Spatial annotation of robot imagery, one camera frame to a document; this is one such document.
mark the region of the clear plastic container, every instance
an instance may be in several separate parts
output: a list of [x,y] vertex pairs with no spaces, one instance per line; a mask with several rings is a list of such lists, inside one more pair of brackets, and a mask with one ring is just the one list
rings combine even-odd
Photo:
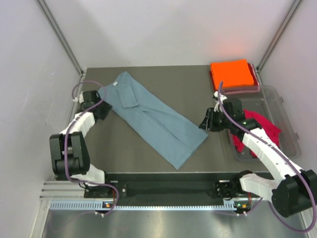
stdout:
[[[301,155],[301,150],[297,142],[297,135],[294,133],[288,120],[287,114],[282,106],[282,101],[277,91],[272,86],[261,86],[258,93],[230,94],[228,98],[239,98],[243,109],[257,112],[282,130],[279,135],[279,148],[291,160],[297,159]],[[236,150],[232,136],[229,133],[230,143],[234,157],[241,162],[258,162],[258,158],[251,155],[251,151],[246,146],[240,153]]]

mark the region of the white wall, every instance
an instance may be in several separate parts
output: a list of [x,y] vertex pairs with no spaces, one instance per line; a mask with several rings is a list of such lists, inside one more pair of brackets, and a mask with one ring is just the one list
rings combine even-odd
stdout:
[[317,171],[317,1],[303,1],[262,70],[299,135],[302,166]]
[[82,67],[258,64],[292,0],[46,0]]
[[25,238],[79,75],[34,0],[0,8],[0,237]]

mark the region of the folded blue garment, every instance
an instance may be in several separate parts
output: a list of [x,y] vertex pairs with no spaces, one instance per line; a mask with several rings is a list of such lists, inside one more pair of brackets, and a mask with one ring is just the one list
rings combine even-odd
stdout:
[[[104,89],[99,91],[104,97]],[[207,134],[164,104],[127,72],[106,86],[106,102],[176,169],[195,152]]]

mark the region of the orange cloth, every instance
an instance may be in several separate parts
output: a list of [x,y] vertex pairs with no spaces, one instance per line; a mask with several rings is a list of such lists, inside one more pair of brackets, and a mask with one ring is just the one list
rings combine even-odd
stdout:
[[223,87],[239,87],[254,85],[246,59],[210,64],[215,89],[223,81]]

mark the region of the red cloth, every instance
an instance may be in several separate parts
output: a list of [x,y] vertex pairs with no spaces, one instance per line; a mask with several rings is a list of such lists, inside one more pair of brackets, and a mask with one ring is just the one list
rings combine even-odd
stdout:
[[[268,137],[271,139],[273,143],[275,143],[277,146],[279,146],[279,140],[278,140],[278,135],[281,133],[281,130],[273,125],[268,119],[266,119],[264,116],[256,113],[256,112],[251,112],[248,110],[243,110],[246,118],[254,118],[255,120],[258,121],[258,123],[262,126]],[[244,144],[239,140],[239,138],[235,135],[232,136],[233,138],[233,143],[237,149],[237,151],[242,152],[244,148]],[[253,157],[257,157],[255,153],[251,151],[251,155]]]

